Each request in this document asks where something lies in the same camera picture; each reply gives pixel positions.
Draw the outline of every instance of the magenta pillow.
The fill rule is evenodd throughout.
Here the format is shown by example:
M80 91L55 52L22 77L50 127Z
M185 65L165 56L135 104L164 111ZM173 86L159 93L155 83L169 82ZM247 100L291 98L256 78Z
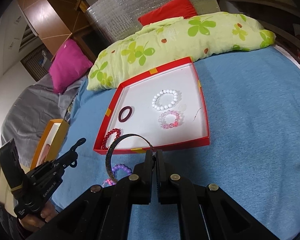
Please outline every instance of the magenta pillow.
M74 40L65 41L58 49L49 69L53 91L63 93L68 86L80 79L92 65L93 63L82 53Z

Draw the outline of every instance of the blue bed sheet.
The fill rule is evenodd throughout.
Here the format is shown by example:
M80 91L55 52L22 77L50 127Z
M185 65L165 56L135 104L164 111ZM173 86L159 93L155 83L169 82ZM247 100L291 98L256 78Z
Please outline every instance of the blue bed sheet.
M217 183L280 239L292 239L300 232L300 70L273 47L216 55L194 65L211 144L165 152L165 161L193 183ZM53 195L61 208L107 178L105 156L92 147L115 90L91 92L87 83L60 152L87 139L78 148L78 166L66 169ZM112 164L133 167L143 160L144 154L114 155ZM133 206L129 239L179 239L176 206L159 205L156 194L149 206Z

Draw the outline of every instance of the metal screw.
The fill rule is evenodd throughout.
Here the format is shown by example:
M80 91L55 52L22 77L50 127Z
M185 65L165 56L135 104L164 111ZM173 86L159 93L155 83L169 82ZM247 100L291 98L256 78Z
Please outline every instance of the metal screw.
M219 189L219 186L217 184L214 184L214 183L209 184L208 187L209 187L209 190L211 190L211 191L217 191Z
M172 179L172 180L179 180L181 177L180 177L180 175L179 174L172 174L171 176L170 176L170 179Z
M135 181L135 180L138 180L139 179L139 176L137 174L131 174L129 176L129 180L131 181Z
M99 192L101 190L101 186L100 185L93 185L90 188L90 191L93 193Z

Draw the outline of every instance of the green floral pillow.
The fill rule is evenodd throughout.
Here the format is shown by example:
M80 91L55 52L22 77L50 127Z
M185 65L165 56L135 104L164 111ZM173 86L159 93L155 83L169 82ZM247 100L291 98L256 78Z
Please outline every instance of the green floral pillow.
M88 90L117 88L149 69L183 57L193 61L231 50L250 51L274 43L273 32L245 15L217 12L167 19L144 26L103 50L89 73Z

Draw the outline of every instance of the dark red bangle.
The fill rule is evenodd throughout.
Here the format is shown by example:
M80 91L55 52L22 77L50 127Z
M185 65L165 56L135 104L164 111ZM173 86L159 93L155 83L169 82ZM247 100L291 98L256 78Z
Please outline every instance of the dark red bangle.
M110 137L110 135L113 134L113 133L115 133L115 132L117 133L117 135L115 136L115 139L114 139L114 140L116 140L117 138L120 137L120 135L121 135L120 129L117 129L117 128L112 129L112 130L111 130L110 132L108 132L107 135L103 138L103 141L102 141L102 144L101 144L101 149L102 149L102 150L107 150L107 149L108 149L108 148L106 147L107 140L108 140L108 138Z
M121 118L122 117L122 114L125 110L129 109L129 113L127 114L127 116L125 118ZM119 122L125 122L127 121L130 116L132 115L132 107L131 106L125 106L124 108L122 108L119 112L119 116L118 116L118 119L119 119Z

